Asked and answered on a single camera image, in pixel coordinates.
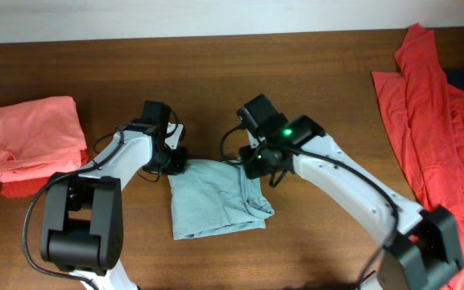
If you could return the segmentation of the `light blue t-shirt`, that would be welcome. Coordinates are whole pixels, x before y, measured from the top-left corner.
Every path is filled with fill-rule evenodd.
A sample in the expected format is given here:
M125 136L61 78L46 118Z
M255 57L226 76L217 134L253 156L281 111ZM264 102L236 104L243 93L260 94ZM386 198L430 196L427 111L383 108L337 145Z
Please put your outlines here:
M184 172L168 180L175 240L264 229L275 214L260 181L248 179L239 167L191 159Z

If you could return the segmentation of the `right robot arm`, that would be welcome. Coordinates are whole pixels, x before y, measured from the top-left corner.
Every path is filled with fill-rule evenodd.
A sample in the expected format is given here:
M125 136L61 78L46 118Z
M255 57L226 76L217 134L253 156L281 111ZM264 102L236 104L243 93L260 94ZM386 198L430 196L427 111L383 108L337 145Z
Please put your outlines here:
M249 145L240 148L250 179L270 176L276 187L291 172L336 201L377 243L358 289L434 290L464 268L454 215L439 205L427 210L394 192L353 161L309 116L293 121L260 94L237 112Z

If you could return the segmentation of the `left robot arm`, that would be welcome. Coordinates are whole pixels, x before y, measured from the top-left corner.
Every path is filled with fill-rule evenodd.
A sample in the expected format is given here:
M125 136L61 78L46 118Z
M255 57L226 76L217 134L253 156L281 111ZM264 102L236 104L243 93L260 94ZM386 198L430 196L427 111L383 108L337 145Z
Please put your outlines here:
M105 149L82 168L55 173L39 191L45 198L39 245L52 276L87 289L136 289L120 260L124 242L122 191L138 172L159 181L184 171L185 128L175 111L146 101L139 118L112 133Z

